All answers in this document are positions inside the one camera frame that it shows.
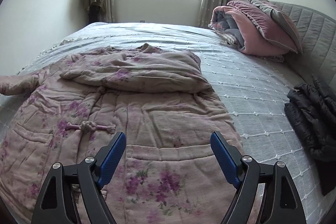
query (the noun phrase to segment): bed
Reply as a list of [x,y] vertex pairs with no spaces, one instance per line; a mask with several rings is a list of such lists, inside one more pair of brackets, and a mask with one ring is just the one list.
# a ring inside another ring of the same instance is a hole
[[[93,23],[43,52],[20,73],[33,72],[76,52],[108,45],[135,48],[144,43],[170,51],[190,50],[200,57],[202,73],[231,114],[246,154],[267,164],[284,161],[298,189],[307,223],[322,223],[335,201],[336,190],[322,196],[314,162],[284,114],[288,91],[304,82],[284,64],[244,55],[206,29],[152,23]],[[0,141],[28,96],[0,96]]]

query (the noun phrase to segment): pink pillow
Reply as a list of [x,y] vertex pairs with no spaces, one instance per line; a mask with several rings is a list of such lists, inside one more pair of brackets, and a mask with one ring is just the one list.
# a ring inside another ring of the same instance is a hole
[[268,42],[274,46],[297,53],[297,47],[290,36],[259,8],[249,2],[241,0],[230,1],[227,6],[236,8],[248,16]]
[[289,52],[288,49],[279,48],[265,40],[251,20],[239,10],[224,6],[224,11],[233,17],[245,40],[245,46],[240,52],[257,56],[275,56]]

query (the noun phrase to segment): jacket sleeve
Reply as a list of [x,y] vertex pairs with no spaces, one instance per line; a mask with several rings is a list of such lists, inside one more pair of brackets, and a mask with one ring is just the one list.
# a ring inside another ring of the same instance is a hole
[[50,75],[49,66],[27,75],[0,76],[0,94],[33,92]]

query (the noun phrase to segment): metal screw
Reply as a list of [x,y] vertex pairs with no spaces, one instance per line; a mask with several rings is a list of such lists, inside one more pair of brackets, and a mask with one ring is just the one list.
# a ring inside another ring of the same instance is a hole
[[250,156],[244,156],[243,157],[243,161],[244,162],[251,162],[252,161],[252,158]]
[[277,162],[277,165],[278,165],[279,167],[281,167],[281,168],[284,168],[284,167],[286,166],[285,163],[282,162],[282,161],[278,161],[278,162]]
[[85,159],[85,162],[88,163],[88,164],[90,164],[90,163],[93,162],[94,160],[95,160],[94,157],[87,157],[87,158]]
[[59,162],[55,163],[53,166],[52,166],[54,169],[57,169],[57,168],[60,168],[61,167],[61,164]]

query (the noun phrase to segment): stack of bedding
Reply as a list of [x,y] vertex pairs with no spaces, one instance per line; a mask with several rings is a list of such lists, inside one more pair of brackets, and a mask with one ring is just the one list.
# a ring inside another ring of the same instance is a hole
[[244,54],[278,57],[302,53],[299,32],[292,20],[267,0],[233,0],[216,7],[209,27],[217,34],[230,34]]

